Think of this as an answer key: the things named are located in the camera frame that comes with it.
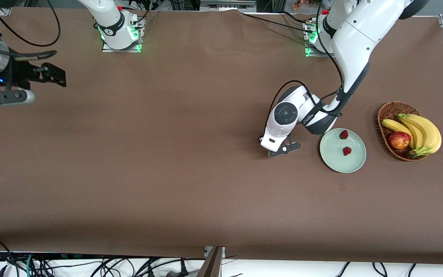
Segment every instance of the woven basket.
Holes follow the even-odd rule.
[[[404,150],[398,150],[398,149],[395,149],[394,147],[389,145],[388,138],[393,133],[393,131],[389,130],[388,128],[385,128],[380,123],[381,123],[381,121],[383,121],[386,118],[399,122],[399,119],[398,119],[399,113],[404,113],[404,114],[411,113],[411,114],[416,114],[416,115],[421,116],[421,114],[415,108],[413,108],[410,105],[403,103],[403,102],[389,102],[389,103],[383,105],[380,108],[380,110],[378,111],[378,115],[377,115],[378,130],[380,132],[379,139],[380,139],[381,144],[383,145],[383,147],[385,149],[388,149],[394,157],[396,157],[402,161],[413,162],[413,161],[419,161],[419,160],[426,158],[427,156],[419,156],[419,157],[413,158],[410,154],[408,154],[411,151],[411,149],[409,147]]]

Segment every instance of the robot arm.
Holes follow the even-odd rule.
[[[139,40],[138,16],[116,7],[114,0],[78,0],[92,14],[104,42],[112,49],[125,49]]]
[[[0,0],[0,7],[13,7],[18,0]],[[1,40],[0,34],[0,105],[14,105],[33,102],[30,81],[53,82],[66,86],[65,71],[50,63],[40,67],[30,64],[32,59],[41,60],[56,54],[56,51],[20,54]]]
[[[261,145],[269,151],[285,154],[281,150],[285,146],[282,142],[297,123],[315,135],[329,131],[367,74],[371,52],[411,2],[361,0],[357,4],[357,0],[336,0],[330,14],[316,19],[323,44],[327,48],[326,44],[329,43],[326,41],[331,42],[330,52],[334,53],[343,72],[343,87],[338,88],[336,97],[329,105],[321,102],[304,86],[290,88],[270,113]],[[339,27],[334,29],[333,26],[337,24]],[[282,116],[288,116],[284,112],[281,114],[286,107],[291,109],[292,116],[282,120]]]

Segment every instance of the white floor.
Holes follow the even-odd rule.
[[[153,266],[169,259],[161,259]],[[93,270],[97,268],[100,260],[60,260],[52,261],[51,266],[76,265],[97,261],[97,263],[72,268],[59,268],[55,270],[56,277],[90,277]],[[133,265],[138,269],[146,259],[131,259]],[[194,272],[201,268],[203,261],[186,261],[189,272]],[[5,262],[0,262],[0,269],[5,266]],[[269,260],[223,260],[221,277],[233,277],[242,274],[241,277],[336,277],[343,262],[303,262],[303,261],[269,261]],[[411,264],[385,263],[388,277],[407,277]],[[132,267],[126,261],[115,267],[121,272],[122,277],[132,275]],[[164,277],[171,270],[180,272],[180,263],[171,263],[154,270],[156,277]],[[16,277],[15,267],[8,267],[5,277]],[[25,277],[26,273],[20,270],[20,276]],[[380,277],[371,263],[350,263],[343,277]],[[411,277],[443,277],[443,265],[418,264],[413,270]]]

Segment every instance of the light green plate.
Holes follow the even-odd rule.
[[[340,133],[344,128],[335,128],[327,132],[320,140],[320,156],[332,170],[341,173],[352,173],[359,170],[367,158],[367,150],[362,139],[354,132],[348,131],[348,138],[342,140]],[[348,156],[343,155],[345,147],[351,148]]]

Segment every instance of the apple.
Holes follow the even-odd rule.
[[[403,150],[410,145],[411,137],[405,132],[394,132],[389,136],[389,144],[395,149]]]

